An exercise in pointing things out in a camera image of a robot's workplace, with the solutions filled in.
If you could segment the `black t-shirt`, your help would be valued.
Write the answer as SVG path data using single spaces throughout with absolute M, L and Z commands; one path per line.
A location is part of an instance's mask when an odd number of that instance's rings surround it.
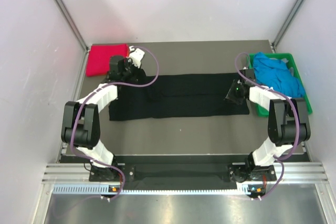
M 144 88 L 122 86 L 109 104 L 110 121 L 248 115 L 246 102 L 225 99 L 237 73 L 158 76 Z

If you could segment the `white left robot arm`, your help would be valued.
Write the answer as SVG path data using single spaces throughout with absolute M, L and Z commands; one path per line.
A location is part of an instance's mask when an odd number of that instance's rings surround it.
M 139 82 L 143 57 L 142 50 L 128 57 L 112 56 L 109 70 L 97 88 L 86 97 L 65 104 L 61 140 L 72 144 L 78 154 L 89 157 L 90 172 L 96 179 L 112 181 L 120 175 L 114 154 L 100 140 L 99 113 L 118 98 L 120 88 L 113 82 Z

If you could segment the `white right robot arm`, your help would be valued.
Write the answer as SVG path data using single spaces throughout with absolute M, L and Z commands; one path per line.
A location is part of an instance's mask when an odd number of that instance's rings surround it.
M 247 156 L 243 165 L 229 165 L 229 175 L 231 180 L 238 183 L 261 181 L 264 178 L 274 181 L 274 162 L 310 138 L 306 101 L 257 84 L 252 68 L 244 68 L 238 73 L 239 79 L 233 81 L 225 99 L 236 105 L 249 100 L 267 110 L 268 137 Z

